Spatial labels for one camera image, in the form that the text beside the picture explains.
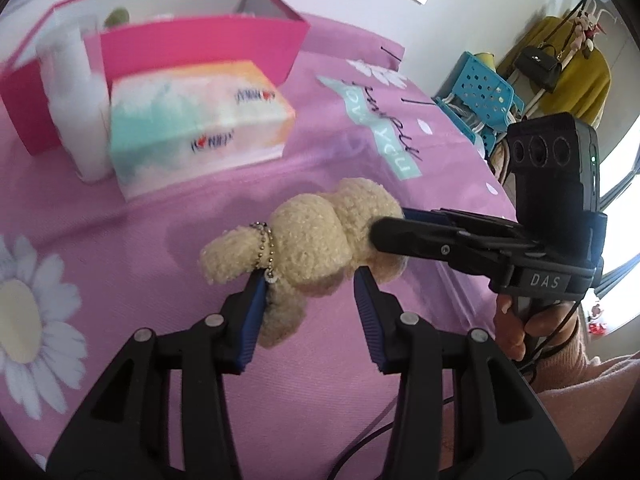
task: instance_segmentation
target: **open box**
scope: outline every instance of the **open box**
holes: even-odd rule
[[[99,33],[109,85],[122,76],[174,66],[251,60],[282,84],[308,31],[281,0],[66,0],[51,7],[8,60],[0,96],[31,155],[60,145],[36,59],[38,40],[60,23],[93,15],[103,23],[117,7],[128,25]],[[89,42],[98,38],[87,38]]]

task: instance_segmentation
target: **yellow flower center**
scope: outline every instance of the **yellow flower center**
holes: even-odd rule
[[[21,364],[32,362],[40,350],[42,322],[31,289],[20,280],[0,283],[0,347]]]

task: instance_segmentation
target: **metal bead chain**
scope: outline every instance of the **metal bead chain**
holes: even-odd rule
[[[260,261],[264,255],[266,248],[269,248],[269,263],[267,264],[267,270],[264,273],[267,282],[274,283],[276,277],[273,273],[273,236],[271,235],[271,228],[266,222],[254,222],[250,227],[258,230],[260,233],[260,252],[255,260],[255,268],[260,269]]]

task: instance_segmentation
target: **pink tablecloth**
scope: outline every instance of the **pink tablecloth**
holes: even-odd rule
[[[391,145],[400,126],[401,140],[417,151],[404,153],[404,161],[385,157],[386,140],[380,144],[379,132],[354,117],[354,94],[341,94],[340,81],[370,86],[368,113],[394,117]],[[471,143],[395,73],[316,48],[300,53],[282,92],[298,114],[282,160],[201,178],[128,205],[114,180],[85,186],[62,150],[32,158],[4,128],[0,287],[12,276],[29,286],[44,331],[38,354],[26,363],[12,359],[0,340],[0,410],[32,455],[47,457],[135,329],[184,329],[239,290],[246,278],[206,285],[196,265],[200,248],[237,224],[267,219],[291,196],[363,176],[383,184],[403,206],[513,219],[510,202]],[[411,169],[405,174],[403,168]],[[436,327],[466,332],[492,329],[494,297],[486,285],[484,278],[415,260],[386,290]],[[0,288],[0,310],[3,298]],[[397,378],[383,377],[370,362],[351,283],[330,298],[311,300],[294,337],[269,351],[258,348],[247,372],[226,380],[245,479],[324,478],[344,447],[393,399],[397,385]],[[172,392],[172,413],[177,410]],[[386,438],[358,453],[341,478],[375,478],[383,446]]]

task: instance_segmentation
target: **white bottle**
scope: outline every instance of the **white bottle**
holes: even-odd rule
[[[87,183],[104,179],[113,171],[109,89],[104,74],[92,72],[81,24],[56,28],[37,51],[49,113],[78,177]]]

